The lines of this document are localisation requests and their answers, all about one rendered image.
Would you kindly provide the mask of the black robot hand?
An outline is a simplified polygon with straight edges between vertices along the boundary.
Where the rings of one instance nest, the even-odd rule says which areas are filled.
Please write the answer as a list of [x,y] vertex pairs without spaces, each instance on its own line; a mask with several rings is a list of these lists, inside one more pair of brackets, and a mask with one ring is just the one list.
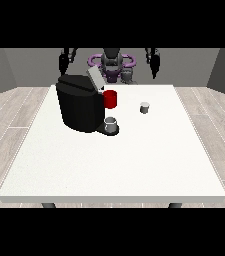
[[152,55],[149,60],[149,65],[151,68],[152,77],[156,78],[156,75],[160,69],[160,56],[159,55]]
[[69,57],[66,54],[61,54],[59,56],[59,71],[64,75],[68,69]]

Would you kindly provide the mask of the pale grey machine lid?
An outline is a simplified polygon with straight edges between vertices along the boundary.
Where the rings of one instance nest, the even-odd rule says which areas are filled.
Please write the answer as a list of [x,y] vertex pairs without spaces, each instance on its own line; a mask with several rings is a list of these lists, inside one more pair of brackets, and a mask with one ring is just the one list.
[[91,79],[95,89],[100,91],[105,85],[105,81],[97,66],[93,66],[86,71],[88,77]]

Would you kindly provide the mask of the small grey coffee pod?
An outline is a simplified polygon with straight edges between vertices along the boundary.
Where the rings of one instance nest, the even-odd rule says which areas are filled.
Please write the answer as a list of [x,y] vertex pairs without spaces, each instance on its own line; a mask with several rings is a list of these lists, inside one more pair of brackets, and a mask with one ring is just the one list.
[[142,102],[140,104],[140,112],[142,114],[147,114],[149,111],[150,104],[148,102]]

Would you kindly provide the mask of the black coffee machine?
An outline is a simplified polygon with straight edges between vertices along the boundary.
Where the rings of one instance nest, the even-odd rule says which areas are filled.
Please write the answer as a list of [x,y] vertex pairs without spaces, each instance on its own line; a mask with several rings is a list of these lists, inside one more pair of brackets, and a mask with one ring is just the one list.
[[103,92],[98,92],[91,79],[83,75],[64,74],[58,78],[56,92],[63,122],[69,128],[85,133],[100,132],[107,136],[119,133],[119,126],[113,133],[105,130],[105,108]]

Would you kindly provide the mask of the red pod holder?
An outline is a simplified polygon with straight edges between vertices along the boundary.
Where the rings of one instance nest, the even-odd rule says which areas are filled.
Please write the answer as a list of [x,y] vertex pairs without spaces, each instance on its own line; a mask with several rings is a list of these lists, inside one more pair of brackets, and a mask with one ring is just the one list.
[[114,90],[105,90],[103,92],[104,107],[113,109],[117,106],[117,92]]

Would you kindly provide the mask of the small grey cup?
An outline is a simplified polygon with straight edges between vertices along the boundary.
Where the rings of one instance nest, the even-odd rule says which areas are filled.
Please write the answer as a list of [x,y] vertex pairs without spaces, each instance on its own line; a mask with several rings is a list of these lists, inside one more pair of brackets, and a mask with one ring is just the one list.
[[117,129],[117,120],[114,117],[107,117],[104,119],[104,125],[108,133],[113,133]]

